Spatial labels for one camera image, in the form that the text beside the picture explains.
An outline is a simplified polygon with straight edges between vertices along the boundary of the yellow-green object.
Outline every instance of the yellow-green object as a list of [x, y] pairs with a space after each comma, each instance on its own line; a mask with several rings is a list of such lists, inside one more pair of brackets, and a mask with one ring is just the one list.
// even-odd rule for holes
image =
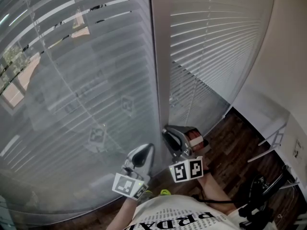
[[160, 192], [160, 195], [172, 195], [172, 194], [167, 189], [162, 189], [161, 192]]

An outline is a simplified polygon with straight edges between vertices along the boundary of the person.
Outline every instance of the person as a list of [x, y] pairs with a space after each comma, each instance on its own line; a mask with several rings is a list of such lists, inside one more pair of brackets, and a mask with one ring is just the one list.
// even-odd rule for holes
[[[208, 169], [204, 160], [203, 166]], [[210, 173], [197, 180], [208, 199], [230, 200]], [[138, 201], [127, 198], [107, 230], [238, 230], [240, 222], [246, 221], [234, 204], [207, 205], [183, 195], [163, 195], [137, 204]], [[276, 225], [269, 223], [265, 229], [276, 229]]]

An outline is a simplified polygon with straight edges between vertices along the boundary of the person's left arm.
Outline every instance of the person's left arm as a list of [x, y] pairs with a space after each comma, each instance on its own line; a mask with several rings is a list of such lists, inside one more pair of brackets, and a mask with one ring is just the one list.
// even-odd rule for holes
[[106, 230], [123, 230], [132, 221], [138, 201], [127, 198]]

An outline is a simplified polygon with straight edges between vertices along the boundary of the glass panel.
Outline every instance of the glass panel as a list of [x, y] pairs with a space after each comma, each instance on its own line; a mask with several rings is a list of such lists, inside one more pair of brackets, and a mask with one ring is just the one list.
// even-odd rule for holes
[[118, 198], [127, 154], [145, 143], [160, 154], [149, 0], [0, 1], [12, 108], [0, 105], [1, 224], [51, 224]]
[[171, 0], [171, 124], [205, 135], [221, 120], [252, 67], [272, 4]]

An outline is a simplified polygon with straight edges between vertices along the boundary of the wooden floor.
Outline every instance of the wooden floor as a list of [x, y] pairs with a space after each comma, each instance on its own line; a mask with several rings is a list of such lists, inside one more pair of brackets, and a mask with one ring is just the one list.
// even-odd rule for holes
[[[261, 173], [268, 182], [281, 174], [283, 162], [275, 152], [247, 163], [248, 159], [267, 150], [269, 144], [258, 147], [257, 144], [263, 138], [234, 109], [207, 135], [207, 139], [211, 146], [211, 150], [206, 153], [208, 165], [214, 170], [214, 178], [232, 199], [247, 198], [245, 186], [256, 174]], [[150, 190], [154, 194], [159, 194], [164, 188], [172, 194], [191, 196], [200, 193], [197, 180], [175, 184], [169, 170], [151, 180]], [[105, 229], [120, 209], [123, 200], [116, 200], [79, 218], [36, 229]], [[307, 211], [306, 202], [296, 187], [279, 190], [270, 199], [268, 206], [274, 209], [274, 220], [280, 230], [295, 229], [293, 222], [296, 217]]]

